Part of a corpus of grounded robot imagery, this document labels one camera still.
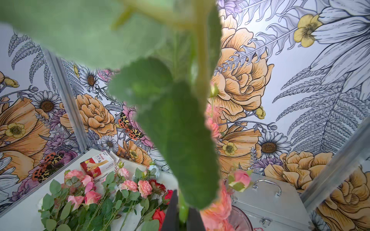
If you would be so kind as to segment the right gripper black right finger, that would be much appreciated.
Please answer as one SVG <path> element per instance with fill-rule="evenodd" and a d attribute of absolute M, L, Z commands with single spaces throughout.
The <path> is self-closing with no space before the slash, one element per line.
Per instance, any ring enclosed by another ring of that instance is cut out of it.
<path fill-rule="evenodd" d="M 187 231 L 206 231 L 201 215 L 195 208 L 189 209 Z"/>

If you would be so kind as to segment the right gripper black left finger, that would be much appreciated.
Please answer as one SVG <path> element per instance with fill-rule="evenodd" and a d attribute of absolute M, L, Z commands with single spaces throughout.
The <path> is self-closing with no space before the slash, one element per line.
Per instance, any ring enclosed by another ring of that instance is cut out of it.
<path fill-rule="evenodd" d="M 178 198 L 170 200 L 161 231 L 178 231 Z"/>

